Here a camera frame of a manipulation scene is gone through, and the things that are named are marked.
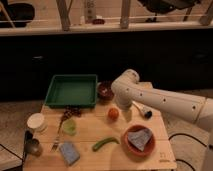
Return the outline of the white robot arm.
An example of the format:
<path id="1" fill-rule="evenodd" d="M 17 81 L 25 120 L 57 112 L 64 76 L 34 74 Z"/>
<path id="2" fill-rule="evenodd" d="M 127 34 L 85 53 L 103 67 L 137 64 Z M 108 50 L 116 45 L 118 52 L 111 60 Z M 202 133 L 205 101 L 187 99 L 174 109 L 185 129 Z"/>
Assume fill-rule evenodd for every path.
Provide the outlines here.
<path id="1" fill-rule="evenodd" d="M 201 171 L 213 171 L 213 99 L 145 88 L 139 80 L 139 74 L 135 70 L 127 69 L 113 81 L 111 89 L 117 106 L 122 110 L 128 110 L 132 102 L 136 101 L 173 114 L 208 131 L 210 135 Z"/>

